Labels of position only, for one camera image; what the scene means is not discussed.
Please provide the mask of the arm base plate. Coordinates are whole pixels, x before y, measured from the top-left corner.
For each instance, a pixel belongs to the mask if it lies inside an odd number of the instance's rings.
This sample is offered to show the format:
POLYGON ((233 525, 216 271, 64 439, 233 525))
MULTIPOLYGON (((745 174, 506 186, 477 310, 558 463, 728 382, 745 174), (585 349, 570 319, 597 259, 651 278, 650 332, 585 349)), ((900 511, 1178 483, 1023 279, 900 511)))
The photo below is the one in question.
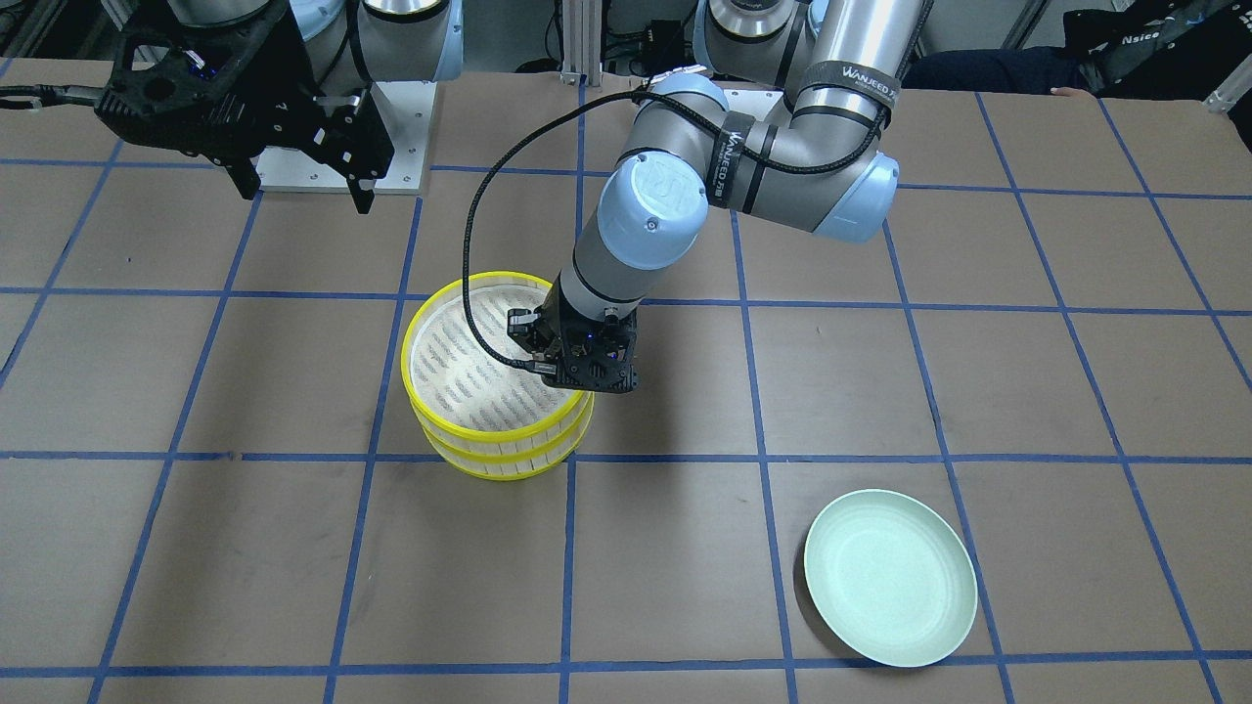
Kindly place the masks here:
POLYGON ((318 128, 295 147, 268 147, 255 163, 260 189, 348 195, 421 195, 439 85, 376 83, 316 98, 318 128))

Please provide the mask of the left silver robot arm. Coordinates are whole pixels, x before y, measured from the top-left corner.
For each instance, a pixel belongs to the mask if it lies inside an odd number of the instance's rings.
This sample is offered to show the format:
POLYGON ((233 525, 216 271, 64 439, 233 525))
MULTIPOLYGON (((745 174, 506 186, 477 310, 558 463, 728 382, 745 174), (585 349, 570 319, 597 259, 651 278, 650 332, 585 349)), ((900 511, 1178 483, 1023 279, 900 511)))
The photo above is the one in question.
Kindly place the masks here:
POLYGON ((714 208, 861 242, 893 204, 880 150, 929 1, 700 1, 694 58, 777 90, 759 119, 710 76, 620 93, 639 104, 622 155, 545 303, 515 309, 520 370, 601 388, 630 373, 636 309, 714 208))

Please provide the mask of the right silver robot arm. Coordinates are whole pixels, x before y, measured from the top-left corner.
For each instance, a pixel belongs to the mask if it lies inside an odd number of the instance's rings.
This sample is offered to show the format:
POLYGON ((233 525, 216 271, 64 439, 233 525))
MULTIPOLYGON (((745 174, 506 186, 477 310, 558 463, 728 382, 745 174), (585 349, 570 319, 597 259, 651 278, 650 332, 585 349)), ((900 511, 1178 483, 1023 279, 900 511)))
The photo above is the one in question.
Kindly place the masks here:
POLYGON ((464 71, 461 1, 165 1, 197 98, 242 106, 194 147, 242 195, 419 195, 434 86, 464 71))

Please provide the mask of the seated person's hand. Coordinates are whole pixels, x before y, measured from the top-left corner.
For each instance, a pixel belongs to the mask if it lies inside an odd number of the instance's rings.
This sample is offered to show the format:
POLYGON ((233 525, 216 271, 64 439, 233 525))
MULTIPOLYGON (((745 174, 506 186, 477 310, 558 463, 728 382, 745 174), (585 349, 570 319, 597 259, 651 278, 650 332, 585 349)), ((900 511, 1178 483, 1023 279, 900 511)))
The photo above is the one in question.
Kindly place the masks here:
POLYGON ((1050 88, 1050 95, 1055 95, 1055 96, 1073 96, 1073 98, 1082 98, 1082 99, 1087 99, 1087 100, 1094 100, 1096 99, 1096 94, 1092 94, 1090 91, 1088 91, 1085 89, 1073 88, 1073 86, 1052 86, 1050 88))

